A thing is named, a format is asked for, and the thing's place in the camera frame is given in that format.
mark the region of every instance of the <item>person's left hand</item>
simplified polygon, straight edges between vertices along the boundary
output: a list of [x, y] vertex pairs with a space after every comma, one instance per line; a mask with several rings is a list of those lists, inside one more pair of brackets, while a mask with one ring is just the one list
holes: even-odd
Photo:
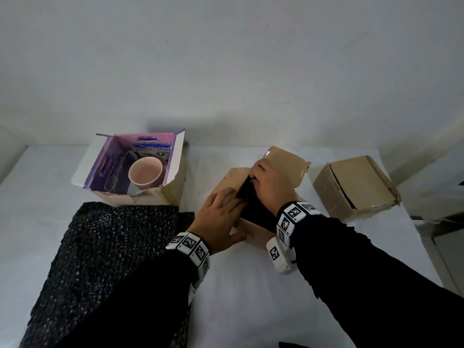
[[247, 239], [245, 233], [230, 234], [245, 207], [243, 200], [237, 198], [225, 202], [234, 192], [235, 190], [229, 187], [211, 194], [187, 230], [203, 239], [211, 255]]

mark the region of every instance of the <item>white table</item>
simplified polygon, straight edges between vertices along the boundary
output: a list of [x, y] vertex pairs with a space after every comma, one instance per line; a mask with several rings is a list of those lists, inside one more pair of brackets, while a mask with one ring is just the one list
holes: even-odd
[[[30, 147], [0, 186], [0, 347], [17, 347], [73, 214], [85, 201], [99, 200], [70, 183], [85, 149]], [[190, 147], [181, 210], [197, 211], [229, 168], [252, 166], [266, 149]], [[373, 148], [300, 150], [312, 164], [297, 191], [322, 212], [311, 181], [326, 162], [368, 154], [383, 166]], [[402, 206], [353, 225], [441, 285]], [[189, 346], [277, 347], [279, 340], [313, 348], [353, 346], [298, 272], [278, 275], [269, 256], [247, 244], [214, 255], [194, 300]]]

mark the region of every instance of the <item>cup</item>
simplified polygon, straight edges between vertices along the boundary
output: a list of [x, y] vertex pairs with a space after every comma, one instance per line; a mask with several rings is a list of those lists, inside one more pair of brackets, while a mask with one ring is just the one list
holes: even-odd
[[159, 187], [164, 178], [163, 164], [153, 156], [143, 157], [132, 164], [129, 179], [140, 190]]

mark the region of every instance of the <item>black sleeve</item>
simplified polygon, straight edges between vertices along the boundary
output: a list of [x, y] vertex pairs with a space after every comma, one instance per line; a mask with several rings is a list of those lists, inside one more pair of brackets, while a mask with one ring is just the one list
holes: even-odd
[[306, 216], [290, 245], [315, 296], [357, 348], [463, 345], [464, 298], [376, 248], [353, 227]]
[[142, 263], [56, 347], [168, 347], [197, 279], [187, 255], [166, 251]]

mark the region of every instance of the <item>wristband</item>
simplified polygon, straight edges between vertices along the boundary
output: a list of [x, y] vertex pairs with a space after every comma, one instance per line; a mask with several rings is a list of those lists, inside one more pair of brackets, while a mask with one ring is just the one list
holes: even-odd
[[188, 255], [190, 260], [198, 268], [198, 281], [190, 284], [188, 293], [188, 304], [190, 305], [200, 283], [203, 282], [203, 279], [209, 270], [209, 250], [200, 237], [189, 232], [179, 233], [166, 246], [166, 249], [177, 249], [181, 253]]
[[282, 210], [279, 221], [277, 222], [277, 236], [288, 248], [290, 236], [295, 229], [295, 225], [309, 215], [320, 215], [321, 213], [311, 204], [303, 201], [294, 201]]
[[288, 248], [280, 239], [272, 238], [266, 248], [278, 273], [288, 275], [297, 269], [295, 250]]

